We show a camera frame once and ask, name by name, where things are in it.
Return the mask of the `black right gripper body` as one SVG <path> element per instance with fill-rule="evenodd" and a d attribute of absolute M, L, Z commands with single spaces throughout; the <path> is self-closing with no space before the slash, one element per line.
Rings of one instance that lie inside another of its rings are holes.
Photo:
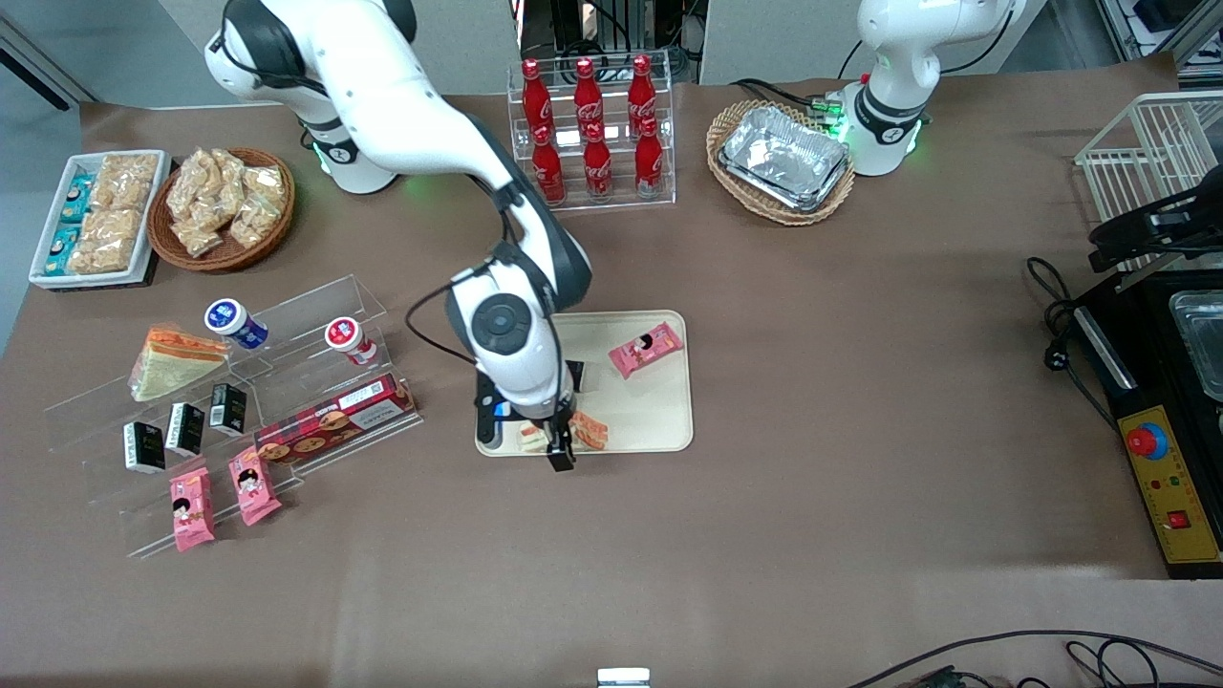
<path fill-rule="evenodd" d="M 556 441 L 556 423 L 552 419 L 526 419 L 519 414 L 484 371 L 476 373 L 475 392 L 475 441 L 478 447 L 508 447 L 510 437 L 516 441 L 516 447 L 547 447 Z M 575 402 L 574 423 L 576 396 L 569 398 Z"/>

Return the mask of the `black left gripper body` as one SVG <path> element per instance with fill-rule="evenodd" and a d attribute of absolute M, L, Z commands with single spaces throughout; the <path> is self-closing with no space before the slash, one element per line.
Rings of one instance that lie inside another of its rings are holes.
<path fill-rule="evenodd" d="M 1192 189 L 1167 196 L 1146 215 L 1148 252 L 1179 254 L 1188 260 L 1221 252 L 1221 181 L 1203 180 Z"/>

